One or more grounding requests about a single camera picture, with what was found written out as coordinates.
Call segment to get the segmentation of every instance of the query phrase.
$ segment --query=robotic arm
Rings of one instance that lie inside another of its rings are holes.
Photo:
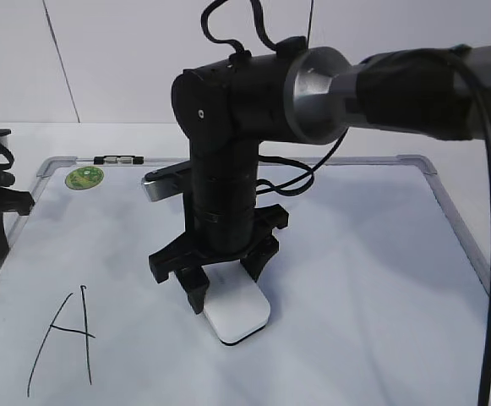
[[[202,28],[235,52],[184,70],[172,86],[190,162],[145,178],[170,179],[166,192],[183,192],[185,233],[151,255],[150,267],[159,283],[176,273],[195,313],[209,287],[203,265],[240,260],[256,281],[278,250],[271,232],[286,227],[288,213],[278,205],[255,208],[262,141],[326,145],[350,127],[485,139],[491,185],[491,47],[388,52],[351,65],[335,49],[309,49],[305,37],[273,43],[259,0],[251,0],[258,37],[273,51],[253,57],[239,41],[209,31],[210,13],[226,1],[204,11]],[[478,404],[488,404],[490,388],[491,286]]]

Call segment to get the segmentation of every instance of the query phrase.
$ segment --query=round sticker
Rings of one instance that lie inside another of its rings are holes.
[[[67,175],[65,184],[72,190],[94,188],[104,178],[104,173],[98,167],[79,167]]]

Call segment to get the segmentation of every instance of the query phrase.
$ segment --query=white wall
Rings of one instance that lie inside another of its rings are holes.
[[[264,0],[275,40],[304,34],[309,0]],[[208,0],[46,0],[82,122],[170,123],[183,68],[227,57],[202,35]],[[213,14],[215,36],[265,52],[248,0]],[[312,43],[353,63],[409,47],[491,44],[491,0],[316,0]],[[0,122],[75,121],[43,0],[0,0]]]
[[[183,68],[226,58],[202,35],[208,0],[46,0],[82,122],[174,122],[173,79]],[[274,41],[304,34],[309,0],[264,0]],[[212,32],[265,52],[248,0],[213,13]],[[409,47],[491,44],[491,0],[316,0],[313,45],[353,63]]]
[[[42,0],[0,0],[0,121],[76,121]]]

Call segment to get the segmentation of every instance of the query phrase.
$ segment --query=white table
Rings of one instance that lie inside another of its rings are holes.
[[[11,128],[9,146],[16,156],[17,189],[28,189],[49,156],[135,154],[186,157],[188,142],[174,123],[0,123]],[[262,153],[281,156],[323,156],[325,146],[264,143]],[[422,154],[429,158],[482,252],[489,258],[488,178],[481,141],[441,142],[415,134],[366,129],[349,132],[337,156]]]

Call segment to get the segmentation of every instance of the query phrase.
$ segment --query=black cylindrical joint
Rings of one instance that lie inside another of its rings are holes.
[[[219,255],[249,244],[254,226],[257,140],[235,139],[213,153],[191,149],[195,238]]]
[[[229,88],[232,119],[257,140],[302,142],[286,120],[283,93],[293,59],[266,55],[237,67]]]

